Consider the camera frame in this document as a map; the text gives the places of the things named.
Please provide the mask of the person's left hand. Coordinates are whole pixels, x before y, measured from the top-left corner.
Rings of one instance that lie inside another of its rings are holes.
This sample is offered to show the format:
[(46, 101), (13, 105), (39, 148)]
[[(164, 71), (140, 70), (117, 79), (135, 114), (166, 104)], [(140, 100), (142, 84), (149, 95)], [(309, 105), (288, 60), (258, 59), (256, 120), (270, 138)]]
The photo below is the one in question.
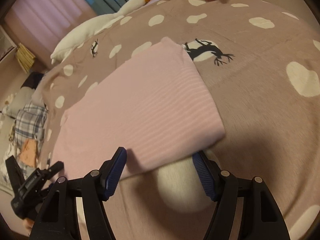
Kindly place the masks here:
[(27, 231), (31, 231), (32, 228), (33, 228), (33, 225), (34, 225), (34, 221), (29, 219), (29, 218), (25, 218), (23, 221), (22, 221), (22, 224), (23, 226), (25, 227), (25, 229)]

